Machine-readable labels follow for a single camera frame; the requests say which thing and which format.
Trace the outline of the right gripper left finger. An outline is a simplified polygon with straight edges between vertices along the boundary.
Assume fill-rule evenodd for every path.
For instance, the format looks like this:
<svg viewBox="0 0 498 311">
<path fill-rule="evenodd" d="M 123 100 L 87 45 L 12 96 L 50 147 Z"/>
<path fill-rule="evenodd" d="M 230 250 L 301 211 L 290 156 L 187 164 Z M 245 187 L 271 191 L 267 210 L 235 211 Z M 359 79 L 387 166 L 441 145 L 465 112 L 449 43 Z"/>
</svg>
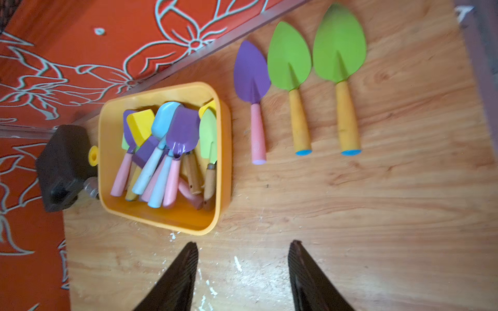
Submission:
<svg viewBox="0 0 498 311">
<path fill-rule="evenodd" d="M 197 266 L 197 244 L 188 242 L 134 310 L 190 310 Z"/>
</svg>

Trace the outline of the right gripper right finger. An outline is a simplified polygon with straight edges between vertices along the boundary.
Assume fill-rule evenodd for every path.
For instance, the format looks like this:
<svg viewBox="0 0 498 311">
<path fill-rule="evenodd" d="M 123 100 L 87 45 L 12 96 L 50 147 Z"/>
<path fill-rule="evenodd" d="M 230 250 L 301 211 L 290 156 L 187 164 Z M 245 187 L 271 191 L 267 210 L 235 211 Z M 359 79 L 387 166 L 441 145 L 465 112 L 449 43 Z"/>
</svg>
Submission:
<svg viewBox="0 0 498 311">
<path fill-rule="evenodd" d="M 296 310 L 354 311 L 300 241 L 291 242 L 288 265 Z"/>
</svg>

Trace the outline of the green shovel yellow handle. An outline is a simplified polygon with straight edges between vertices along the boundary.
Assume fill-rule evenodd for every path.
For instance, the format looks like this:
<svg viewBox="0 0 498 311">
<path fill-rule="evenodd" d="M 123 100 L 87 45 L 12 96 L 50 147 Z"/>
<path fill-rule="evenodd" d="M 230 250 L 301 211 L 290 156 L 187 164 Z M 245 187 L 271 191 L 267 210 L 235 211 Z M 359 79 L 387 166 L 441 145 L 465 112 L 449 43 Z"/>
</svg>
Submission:
<svg viewBox="0 0 498 311">
<path fill-rule="evenodd" d="M 311 72 L 311 53 L 303 36 L 287 22 L 279 22 L 274 30 L 267 65 L 272 85 L 289 94 L 295 154 L 307 156 L 312 153 L 311 136 L 299 87 Z"/>
<path fill-rule="evenodd" d="M 358 19 L 340 3 L 331 4 L 316 31 L 312 56 L 316 75 L 335 84 L 338 139 L 344 156 L 362 152 L 348 79 L 364 64 L 366 53 L 366 37 Z"/>
</svg>

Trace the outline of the pale green shovel wooden handle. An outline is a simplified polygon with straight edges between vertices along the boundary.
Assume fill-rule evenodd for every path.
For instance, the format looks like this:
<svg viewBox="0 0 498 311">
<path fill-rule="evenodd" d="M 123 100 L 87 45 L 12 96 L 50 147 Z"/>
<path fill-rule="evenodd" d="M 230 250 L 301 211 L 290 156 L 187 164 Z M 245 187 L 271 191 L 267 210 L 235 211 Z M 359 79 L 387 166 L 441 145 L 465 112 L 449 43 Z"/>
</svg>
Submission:
<svg viewBox="0 0 498 311">
<path fill-rule="evenodd" d="M 209 162 L 206 167 L 204 182 L 204 204 L 213 198 L 217 178 L 217 119 L 211 108 L 207 108 L 200 118 L 200 155 Z"/>
</svg>

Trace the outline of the yellow shovel purple handle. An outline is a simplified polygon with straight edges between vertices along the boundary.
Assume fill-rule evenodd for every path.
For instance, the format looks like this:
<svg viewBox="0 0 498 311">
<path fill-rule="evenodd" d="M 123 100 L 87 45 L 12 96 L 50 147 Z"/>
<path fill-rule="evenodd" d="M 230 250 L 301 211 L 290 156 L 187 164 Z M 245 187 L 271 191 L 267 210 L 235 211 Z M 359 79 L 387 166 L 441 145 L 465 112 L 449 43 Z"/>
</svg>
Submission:
<svg viewBox="0 0 498 311">
<path fill-rule="evenodd" d="M 138 195 L 132 192 L 132 188 L 136 183 L 142 168 L 145 166 L 145 163 L 153 152 L 153 141 L 149 138 L 152 134 L 151 128 L 154 119 L 155 115 L 151 109 L 134 111 L 126 119 L 133 141 L 136 145 L 136 151 L 132 156 L 133 170 L 128 179 L 127 193 L 125 196 L 125 199 L 130 202 L 138 199 Z"/>
</svg>

